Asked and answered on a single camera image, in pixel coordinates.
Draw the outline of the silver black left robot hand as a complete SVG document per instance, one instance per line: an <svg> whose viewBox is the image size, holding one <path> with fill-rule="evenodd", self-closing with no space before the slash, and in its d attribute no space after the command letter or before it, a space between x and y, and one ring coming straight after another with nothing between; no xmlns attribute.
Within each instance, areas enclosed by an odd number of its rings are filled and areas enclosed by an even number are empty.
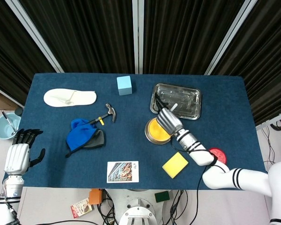
<svg viewBox="0 0 281 225"><path fill-rule="evenodd" d="M4 172L8 175L24 175L29 168L40 163L45 156L45 148L39 156L31 160L30 150L36 137L42 134L40 129L20 129L13 138L12 145L7 151Z"/></svg>

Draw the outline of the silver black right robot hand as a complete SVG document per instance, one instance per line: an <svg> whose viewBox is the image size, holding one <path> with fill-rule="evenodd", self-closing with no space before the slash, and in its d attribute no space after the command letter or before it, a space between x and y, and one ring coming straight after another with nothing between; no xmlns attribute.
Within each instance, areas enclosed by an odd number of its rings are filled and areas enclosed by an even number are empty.
<svg viewBox="0 0 281 225"><path fill-rule="evenodd" d="M158 108L157 122L169 134L174 135L183 128L180 119L167 107L157 93L154 94L156 105Z"/></svg>

